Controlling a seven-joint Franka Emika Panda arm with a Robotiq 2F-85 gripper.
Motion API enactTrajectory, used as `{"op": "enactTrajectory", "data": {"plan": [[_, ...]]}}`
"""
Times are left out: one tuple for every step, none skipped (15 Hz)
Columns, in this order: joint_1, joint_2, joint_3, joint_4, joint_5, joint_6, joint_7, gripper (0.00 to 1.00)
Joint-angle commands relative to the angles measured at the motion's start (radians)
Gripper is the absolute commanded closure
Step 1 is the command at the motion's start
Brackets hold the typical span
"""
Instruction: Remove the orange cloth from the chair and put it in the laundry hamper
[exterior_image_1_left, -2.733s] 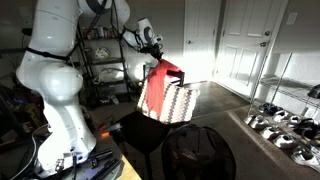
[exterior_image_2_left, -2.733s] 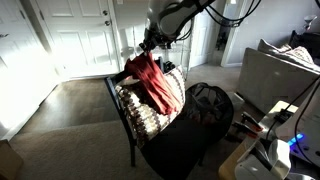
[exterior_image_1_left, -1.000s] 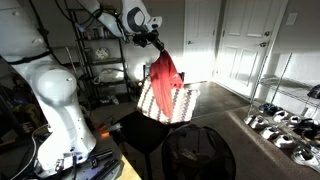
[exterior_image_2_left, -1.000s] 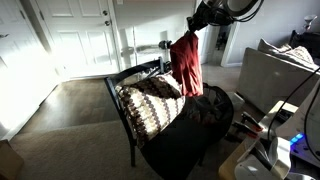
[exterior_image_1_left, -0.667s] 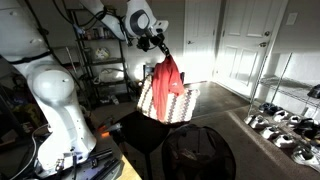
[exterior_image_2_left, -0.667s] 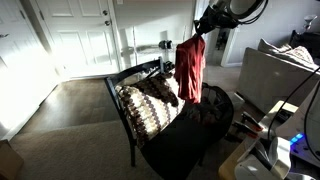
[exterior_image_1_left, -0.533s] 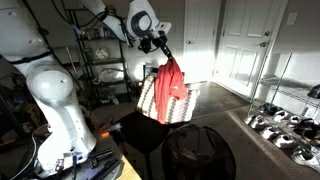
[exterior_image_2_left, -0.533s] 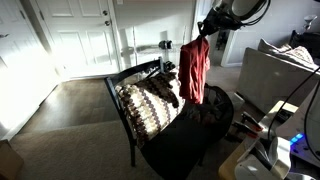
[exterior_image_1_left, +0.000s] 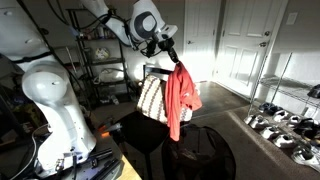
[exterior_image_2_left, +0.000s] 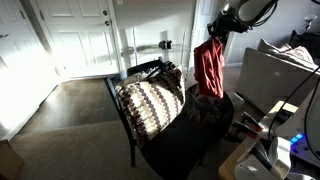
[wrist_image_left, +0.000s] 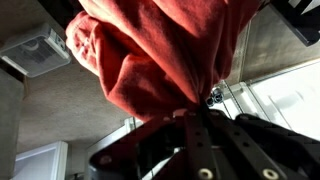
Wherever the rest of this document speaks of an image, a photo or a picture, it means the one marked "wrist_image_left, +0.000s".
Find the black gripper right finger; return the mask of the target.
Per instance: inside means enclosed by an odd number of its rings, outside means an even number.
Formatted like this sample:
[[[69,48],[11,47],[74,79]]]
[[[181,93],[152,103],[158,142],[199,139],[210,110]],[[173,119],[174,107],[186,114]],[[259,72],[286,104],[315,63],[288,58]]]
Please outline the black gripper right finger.
[[[219,110],[208,112],[210,124],[227,145],[227,158],[240,180],[287,180],[281,168],[235,120]]]

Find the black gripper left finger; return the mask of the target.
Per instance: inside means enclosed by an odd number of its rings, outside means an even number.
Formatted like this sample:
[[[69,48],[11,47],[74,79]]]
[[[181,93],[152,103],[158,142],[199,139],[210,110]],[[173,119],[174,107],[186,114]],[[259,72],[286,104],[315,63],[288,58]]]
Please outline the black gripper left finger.
[[[193,180],[215,180],[216,159],[202,117],[195,112],[184,114],[185,146],[189,172]]]

